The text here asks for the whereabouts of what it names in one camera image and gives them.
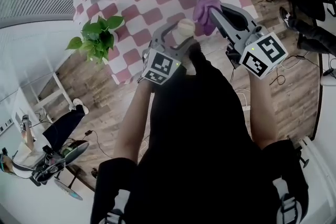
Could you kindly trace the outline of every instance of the purple cloth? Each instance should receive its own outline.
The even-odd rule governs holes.
[[[210,36],[216,29],[216,26],[210,20],[209,9],[221,9],[221,2],[219,0],[197,0],[193,19],[203,26],[203,31],[206,36]]]

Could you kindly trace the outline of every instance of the wooden floor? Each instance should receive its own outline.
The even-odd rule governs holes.
[[[252,2],[259,15],[258,21],[270,31],[278,34],[290,55],[304,55],[306,53],[296,48],[298,34],[285,30],[284,24],[279,19],[279,7],[288,8],[286,0],[274,3],[267,3],[265,0],[252,0]],[[202,44],[202,50],[206,58],[221,70],[227,79],[230,79],[232,66],[225,55],[226,45],[227,41],[221,36],[217,36],[206,44]],[[308,54],[307,57],[317,62],[316,54]],[[289,68],[297,61],[295,58],[290,59],[283,65]],[[187,59],[185,66],[189,73],[194,72]],[[70,97],[72,99],[80,98],[90,110],[90,113],[84,117],[71,137],[82,139],[84,132],[95,130],[101,148],[106,154],[112,156],[119,125],[137,85],[116,85],[106,66],[86,62],[86,56],[79,53],[73,54],[58,72],[59,79]],[[280,67],[278,72],[286,77],[286,82],[283,85],[279,86],[277,82],[271,85],[273,105],[279,126],[279,137],[289,136],[297,141],[306,135],[311,136],[318,109],[319,69],[308,61],[301,61],[290,70]],[[273,72],[268,78],[269,81],[272,82],[276,76],[276,72]],[[232,85],[234,89],[249,89],[248,74],[244,68],[235,71]],[[41,97],[47,96],[55,88],[56,84],[53,81],[49,82]],[[245,90],[240,92],[246,95],[247,104],[249,104],[249,92]],[[245,105],[244,96],[242,94],[238,96],[242,105]],[[47,107],[47,111],[54,119],[57,119],[69,111],[68,104],[63,98],[59,98]],[[249,129],[249,112],[245,112],[245,119]],[[147,134],[149,134],[149,121],[147,122],[145,135]],[[83,180],[94,187],[96,180],[90,172],[93,168],[98,168],[99,164],[107,160],[108,157],[99,150],[97,137],[94,133],[87,139],[90,141],[90,147],[76,164],[87,173]],[[143,154],[145,150],[146,142],[143,142],[141,153]]]

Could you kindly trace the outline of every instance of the potted plant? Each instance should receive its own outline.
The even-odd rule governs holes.
[[[108,61],[109,49],[113,50],[114,43],[118,42],[113,29],[118,28],[123,20],[122,16],[112,16],[107,20],[99,16],[96,23],[89,20],[83,26],[82,38],[74,37],[66,49],[86,51],[88,61],[96,59],[101,63],[103,58]]]

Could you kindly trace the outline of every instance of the checkered tablecloth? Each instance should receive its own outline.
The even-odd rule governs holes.
[[[252,17],[258,17],[251,0],[220,1],[242,7]],[[125,24],[116,31],[119,41],[114,50],[110,50],[108,62],[113,79],[120,84],[129,83],[142,70],[142,51],[148,47],[154,31],[170,21],[192,19],[196,0],[100,0],[95,4],[90,0],[73,0],[73,4],[74,21],[81,24],[90,18],[97,20],[99,15],[104,18],[124,16]],[[196,38],[202,35],[202,28],[196,24]]]

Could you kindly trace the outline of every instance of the power cord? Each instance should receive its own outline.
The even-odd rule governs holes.
[[[104,152],[104,150],[101,149],[100,144],[99,144],[99,141],[98,141],[98,134],[97,134],[97,132],[96,132],[95,130],[88,130],[88,131],[85,133],[84,138],[85,138],[86,136],[92,134],[93,132],[96,134],[96,137],[97,137],[97,144],[98,144],[99,149],[104,153],[105,156],[107,156],[107,157],[109,157],[110,159],[112,159],[112,157],[110,157],[109,155],[107,155],[107,154]]]

